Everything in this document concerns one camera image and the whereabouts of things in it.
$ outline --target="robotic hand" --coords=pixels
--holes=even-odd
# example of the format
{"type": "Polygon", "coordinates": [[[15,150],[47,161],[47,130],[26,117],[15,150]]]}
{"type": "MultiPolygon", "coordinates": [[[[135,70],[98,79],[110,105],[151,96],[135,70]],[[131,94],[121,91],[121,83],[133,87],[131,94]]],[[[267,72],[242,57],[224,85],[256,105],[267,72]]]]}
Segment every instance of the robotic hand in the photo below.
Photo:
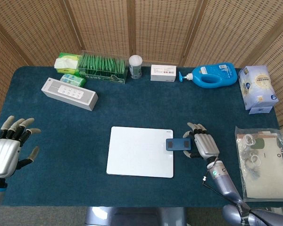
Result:
{"type": "Polygon", "coordinates": [[[225,220],[233,226],[283,226],[283,215],[266,210],[252,210],[240,197],[227,170],[218,159],[219,150],[208,131],[201,124],[188,123],[192,130],[184,134],[184,138],[194,136],[199,153],[184,154],[189,157],[202,157],[207,161],[207,173],[203,178],[203,185],[228,200],[231,204],[223,207],[222,214],[225,220]],[[217,190],[207,185],[207,174],[210,173],[217,190]]]}
{"type": "Polygon", "coordinates": [[[35,147],[26,159],[19,161],[21,147],[25,141],[31,134],[41,133],[41,130],[27,129],[24,131],[27,126],[33,123],[34,118],[19,119],[11,125],[14,118],[14,116],[9,116],[0,131],[0,205],[8,186],[5,179],[12,176],[15,170],[32,163],[39,152],[39,147],[35,147]]]}

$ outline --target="green tissue package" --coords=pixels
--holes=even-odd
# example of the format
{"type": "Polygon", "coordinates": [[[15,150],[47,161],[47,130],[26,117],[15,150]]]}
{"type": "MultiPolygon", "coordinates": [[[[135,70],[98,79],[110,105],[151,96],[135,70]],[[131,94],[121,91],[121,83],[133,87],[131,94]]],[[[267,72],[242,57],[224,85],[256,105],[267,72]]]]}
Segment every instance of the green tissue package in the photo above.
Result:
{"type": "MultiPolygon", "coordinates": [[[[77,60],[78,65],[80,63],[80,60],[82,59],[81,55],[76,55],[76,54],[71,54],[71,53],[60,53],[58,58],[66,58],[66,59],[71,59],[71,60],[77,60]]],[[[56,69],[58,73],[63,73],[63,74],[73,74],[76,76],[81,76],[79,69],[72,69],[72,68],[60,68],[56,69]]]]}
{"type": "Polygon", "coordinates": [[[64,74],[60,81],[69,83],[74,86],[83,87],[86,83],[86,79],[72,75],[72,74],[64,74]]]}

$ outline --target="cable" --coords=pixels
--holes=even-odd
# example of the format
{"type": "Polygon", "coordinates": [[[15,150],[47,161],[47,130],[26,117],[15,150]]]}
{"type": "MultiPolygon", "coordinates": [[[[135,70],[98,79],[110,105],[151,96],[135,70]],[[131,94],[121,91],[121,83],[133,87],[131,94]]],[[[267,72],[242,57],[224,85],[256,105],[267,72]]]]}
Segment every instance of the cable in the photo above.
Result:
{"type": "MultiPolygon", "coordinates": [[[[224,198],[225,200],[229,201],[231,204],[233,204],[234,206],[237,205],[237,203],[235,203],[234,201],[230,200],[229,198],[225,197],[224,195],[222,195],[220,192],[218,192],[217,190],[215,190],[214,188],[212,188],[210,185],[207,185],[206,182],[206,178],[208,175],[208,171],[206,172],[203,181],[202,181],[202,185],[205,186],[206,188],[212,190],[213,192],[215,192],[216,194],[218,194],[219,196],[221,196],[222,198],[224,198]]],[[[260,217],[258,214],[254,213],[252,210],[249,211],[249,213],[251,213],[252,215],[254,215],[255,217],[257,217],[259,220],[261,220],[264,224],[266,224],[266,226],[270,226],[269,223],[267,223],[262,217],[260,217]]]]}
{"type": "Polygon", "coordinates": [[[243,137],[244,143],[247,146],[252,146],[256,143],[256,140],[251,134],[245,134],[243,137]]]}
{"type": "Polygon", "coordinates": [[[232,200],[230,200],[229,198],[225,197],[224,195],[222,195],[220,192],[218,192],[217,190],[215,190],[214,188],[212,188],[210,185],[207,185],[205,182],[206,182],[206,178],[207,178],[207,175],[208,175],[208,171],[206,173],[206,175],[204,176],[204,179],[202,181],[202,185],[205,186],[206,188],[212,190],[213,192],[215,192],[216,194],[220,195],[222,198],[224,198],[225,200],[229,201],[231,204],[233,205],[237,205],[236,203],[234,203],[232,200]]]}

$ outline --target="white lid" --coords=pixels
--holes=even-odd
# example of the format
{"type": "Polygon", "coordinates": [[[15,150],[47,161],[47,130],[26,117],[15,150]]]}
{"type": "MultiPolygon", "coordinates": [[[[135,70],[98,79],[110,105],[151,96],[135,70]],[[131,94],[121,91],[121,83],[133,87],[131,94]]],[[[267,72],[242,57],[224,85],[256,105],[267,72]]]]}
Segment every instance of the white lid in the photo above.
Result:
{"type": "Polygon", "coordinates": [[[189,80],[189,81],[193,80],[193,74],[192,73],[187,74],[187,80],[189,80]]]}
{"type": "Polygon", "coordinates": [[[139,55],[132,55],[129,58],[129,64],[132,66],[139,66],[142,64],[142,58],[139,55]]]}

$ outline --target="green sachet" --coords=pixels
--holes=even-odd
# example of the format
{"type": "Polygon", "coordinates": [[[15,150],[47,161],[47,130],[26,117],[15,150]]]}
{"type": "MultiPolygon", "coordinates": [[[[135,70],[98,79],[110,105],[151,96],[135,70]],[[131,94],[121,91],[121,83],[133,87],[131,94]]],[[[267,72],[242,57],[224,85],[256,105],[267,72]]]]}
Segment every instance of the green sachet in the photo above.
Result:
{"type": "Polygon", "coordinates": [[[95,74],[96,70],[95,70],[95,56],[94,55],[92,55],[92,58],[91,58],[91,65],[92,65],[92,74],[95,74]]]}
{"type": "Polygon", "coordinates": [[[117,59],[116,61],[115,70],[116,70],[116,73],[119,73],[119,59],[117,59]]]}
{"type": "Polygon", "coordinates": [[[106,71],[106,67],[105,67],[105,58],[104,57],[102,58],[102,68],[101,68],[101,70],[102,70],[102,75],[103,76],[107,76],[106,72],[105,72],[106,71]]]}
{"type": "Polygon", "coordinates": [[[110,58],[109,61],[110,61],[111,71],[114,72],[114,71],[115,71],[115,70],[114,70],[114,69],[115,69],[114,59],[113,59],[113,58],[110,58]]]}
{"type": "Polygon", "coordinates": [[[103,75],[103,72],[102,72],[102,56],[99,56],[99,75],[103,75]]]}
{"type": "Polygon", "coordinates": [[[82,64],[83,64],[83,61],[84,61],[84,57],[85,57],[85,54],[83,54],[83,56],[81,56],[80,58],[79,58],[79,61],[78,61],[78,63],[77,63],[77,67],[79,68],[79,67],[82,67],[82,64]]]}
{"type": "Polygon", "coordinates": [[[108,72],[109,71],[109,59],[105,58],[105,71],[108,72]]]}
{"type": "Polygon", "coordinates": [[[121,73],[123,74],[125,71],[125,61],[124,60],[121,60],[121,65],[122,65],[121,73]]]}
{"type": "Polygon", "coordinates": [[[95,58],[95,69],[96,70],[100,70],[99,60],[100,60],[100,58],[98,56],[96,56],[96,58],[95,58]]]}
{"type": "Polygon", "coordinates": [[[108,63],[108,71],[111,72],[112,71],[112,65],[111,65],[111,58],[107,58],[107,63],[108,63]]]}
{"type": "Polygon", "coordinates": [[[88,58],[87,58],[87,73],[90,74],[90,60],[91,60],[91,56],[88,54],[88,58]]]}
{"type": "Polygon", "coordinates": [[[88,55],[84,57],[83,68],[87,68],[88,55]]]}

